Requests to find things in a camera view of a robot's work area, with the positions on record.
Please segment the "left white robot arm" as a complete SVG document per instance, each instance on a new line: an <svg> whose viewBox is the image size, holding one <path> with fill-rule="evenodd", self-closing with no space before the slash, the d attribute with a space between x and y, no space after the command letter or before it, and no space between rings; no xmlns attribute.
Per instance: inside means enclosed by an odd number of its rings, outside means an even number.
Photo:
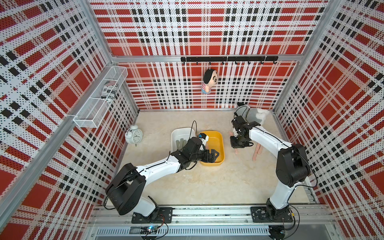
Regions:
<svg viewBox="0 0 384 240"><path fill-rule="evenodd" d="M220 153L206 148L208 140L208 136L200 134L162 160L137 167L131 163L124 165L106 188L106 199L113 204L112 209L120 216L133 213L150 221L157 220L160 207L151 197L143 196L145 187L165 176L191 170L191 164L216 162Z"/></svg>

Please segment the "cartoon boy doll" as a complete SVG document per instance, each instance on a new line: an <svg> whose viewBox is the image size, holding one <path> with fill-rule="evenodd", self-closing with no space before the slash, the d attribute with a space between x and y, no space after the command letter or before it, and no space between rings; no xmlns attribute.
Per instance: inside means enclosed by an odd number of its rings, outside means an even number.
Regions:
<svg viewBox="0 0 384 240"><path fill-rule="evenodd" d="M208 69L204 73L202 81L202 93L210 94L211 88L214 87L218 82L218 72L214 69Z"/></svg>

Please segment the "white storage box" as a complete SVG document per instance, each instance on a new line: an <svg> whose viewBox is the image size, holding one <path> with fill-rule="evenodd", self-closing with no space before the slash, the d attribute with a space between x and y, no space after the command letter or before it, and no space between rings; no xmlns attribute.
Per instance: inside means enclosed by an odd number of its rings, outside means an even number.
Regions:
<svg viewBox="0 0 384 240"><path fill-rule="evenodd" d="M195 137L196 132L192 128L179 128L171 133L171 152L181 150L191 137Z"/></svg>

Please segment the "striped can in basket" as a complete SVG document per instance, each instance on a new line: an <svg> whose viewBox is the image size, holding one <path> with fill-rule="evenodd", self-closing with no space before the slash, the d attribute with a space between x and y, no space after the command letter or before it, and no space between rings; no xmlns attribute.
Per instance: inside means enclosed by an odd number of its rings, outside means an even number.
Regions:
<svg viewBox="0 0 384 240"><path fill-rule="evenodd" d="M101 99L111 103L116 99L118 88L116 81L107 81L103 87Z"/></svg>

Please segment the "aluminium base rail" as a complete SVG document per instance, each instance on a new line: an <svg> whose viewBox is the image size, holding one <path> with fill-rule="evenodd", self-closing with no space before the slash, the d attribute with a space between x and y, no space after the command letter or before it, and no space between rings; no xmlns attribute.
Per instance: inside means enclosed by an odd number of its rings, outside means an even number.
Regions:
<svg viewBox="0 0 384 240"><path fill-rule="evenodd" d="M136 213L120 216L97 208L87 240L275 239L340 240L335 219L324 205L290 205L277 220L263 205L162 206L154 220Z"/></svg>

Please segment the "yellow storage box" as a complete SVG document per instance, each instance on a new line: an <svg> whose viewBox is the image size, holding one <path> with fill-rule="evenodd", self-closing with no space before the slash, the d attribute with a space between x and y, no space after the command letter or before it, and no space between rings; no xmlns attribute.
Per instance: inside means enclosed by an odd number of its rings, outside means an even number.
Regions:
<svg viewBox="0 0 384 240"><path fill-rule="evenodd" d="M214 163L205 163L200 162L201 165L205 167L218 167L220 166L224 160L225 160L225 150L224 150L224 141L223 136L218 131L203 131L202 134L206 134L209 137L208 142L206 143L206 148L209 150L216 150L219 153L218 158Z"/></svg>

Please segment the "grey plush dog toy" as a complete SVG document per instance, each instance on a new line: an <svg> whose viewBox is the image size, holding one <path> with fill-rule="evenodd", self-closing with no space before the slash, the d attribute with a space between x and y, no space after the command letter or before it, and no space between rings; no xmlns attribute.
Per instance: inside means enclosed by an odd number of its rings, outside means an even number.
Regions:
<svg viewBox="0 0 384 240"><path fill-rule="evenodd" d="M247 123L257 122L262 126L269 113L268 110L251 108L249 105L239 103L234 115L236 117L242 116Z"/></svg>

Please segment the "white alarm clock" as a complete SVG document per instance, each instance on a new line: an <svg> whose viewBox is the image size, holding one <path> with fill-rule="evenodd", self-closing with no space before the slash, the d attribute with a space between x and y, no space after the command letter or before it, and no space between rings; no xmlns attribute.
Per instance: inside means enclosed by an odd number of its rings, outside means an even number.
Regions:
<svg viewBox="0 0 384 240"><path fill-rule="evenodd" d="M128 144L139 144L143 139L143 132L137 125L132 125L125 133L125 140Z"/></svg>

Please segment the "black hook rail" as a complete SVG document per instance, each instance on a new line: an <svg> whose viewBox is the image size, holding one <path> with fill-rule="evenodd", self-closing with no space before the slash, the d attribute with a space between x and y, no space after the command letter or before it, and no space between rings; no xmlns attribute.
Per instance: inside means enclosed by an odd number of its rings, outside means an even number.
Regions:
<svg viewBox="0 0 384 240"><path fill-rule="evenodd" d="M278 56L240 56L240 57L235 57L235 56L229 56L229 57L181 57L181 62L183 63L200 63L200 62L220 62L220 63L225 63L225 62L277 62L279 59Z"/></svg>

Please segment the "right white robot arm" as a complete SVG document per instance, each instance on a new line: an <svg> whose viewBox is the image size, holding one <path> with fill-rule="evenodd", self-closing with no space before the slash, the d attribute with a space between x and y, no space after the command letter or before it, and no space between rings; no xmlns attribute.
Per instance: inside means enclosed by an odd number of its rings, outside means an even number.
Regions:
<svg viewBox="0 0 384 240"><path fill-rule="evenodd" d="M271 222L282 221L290 213L289 200L296 187L302 186L302 182L311 174L305 147L284 141L259 123L248 123L242 116L235 117L232 124L235 132L230 137L232 148L246 148L256 142L276 157L278 183L272 196L267 199L266 215Z"/></svg>

